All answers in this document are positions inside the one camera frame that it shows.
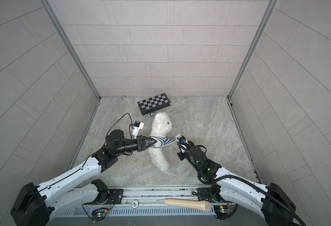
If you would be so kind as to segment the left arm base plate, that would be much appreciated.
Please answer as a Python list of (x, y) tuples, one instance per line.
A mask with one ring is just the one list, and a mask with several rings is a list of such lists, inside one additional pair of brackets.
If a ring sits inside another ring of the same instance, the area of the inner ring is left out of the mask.
[(123, 195), (123, 189), (109, 189), (105, 205), (120, 205)]

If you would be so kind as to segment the white teddy bear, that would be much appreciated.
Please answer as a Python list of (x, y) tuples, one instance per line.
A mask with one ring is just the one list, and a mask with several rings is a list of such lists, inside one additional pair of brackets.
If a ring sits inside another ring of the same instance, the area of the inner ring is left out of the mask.
[(162, 148), (174, 143), (166, 135), (172, 130), (173, 124), (167, 113), (157, 113), (152, 122), (150, 137), (157, 142), (148, 149), (152, 163), (162, 172), (169, 170), (169, 162), (166, 160)]

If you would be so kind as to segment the blue white striped sweater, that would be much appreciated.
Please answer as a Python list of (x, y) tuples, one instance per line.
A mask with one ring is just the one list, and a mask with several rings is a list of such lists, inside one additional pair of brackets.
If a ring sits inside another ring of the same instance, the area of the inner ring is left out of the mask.
[(152, 148), (164, 148), (168, 145), (176, 143), (175, 140), (169, 139), (168, 137), (165, 136), (152, 136), (152, 138), (157, 140), (157, 143), (152, 146)]

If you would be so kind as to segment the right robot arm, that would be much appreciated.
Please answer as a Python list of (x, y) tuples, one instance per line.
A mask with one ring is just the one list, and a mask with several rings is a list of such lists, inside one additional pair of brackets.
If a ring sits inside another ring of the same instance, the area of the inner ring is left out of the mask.
[(206, 156), (206, 148), (184, 139), (177, 141), (178, 157), (197, 171), (198, 180), (209, 185), (216, 202), (233, 202), (265, 219), (269, 226), (304, 226), (296, 206), (277, 184), (264, 185), (247, 180)]

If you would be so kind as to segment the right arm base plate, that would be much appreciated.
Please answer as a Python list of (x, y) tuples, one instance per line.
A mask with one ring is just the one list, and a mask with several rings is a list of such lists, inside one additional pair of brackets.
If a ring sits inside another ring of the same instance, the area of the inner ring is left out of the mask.
[(210, 203), (219, 203), (220, 200), (216, 197), (214, 193), (212, 193), (210, 188), (207, 187), (199, 187), (196, 192), (193, 192), (193, 195), (198, 197), (199, 201), (208, 201)]

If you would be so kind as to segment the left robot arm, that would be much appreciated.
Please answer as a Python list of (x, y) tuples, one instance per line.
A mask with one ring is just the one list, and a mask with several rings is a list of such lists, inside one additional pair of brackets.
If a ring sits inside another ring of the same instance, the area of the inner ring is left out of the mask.
[(157, 140), (137, 136), (126, 139), (122, 130), (114, 130), (106, 136), (105, 144), (91, 154), (83, 163), (49, 181), (23, 186), (11, 209), (11, 216), (17, 226), (45, 226), (58, 215), (81, 204), (99, 201), (104, 203), (108, 187), (96, 179), (90, 184), (75, 189), (75, 186), (110, 168), (118, 156), (134, 151), (142, 152)]

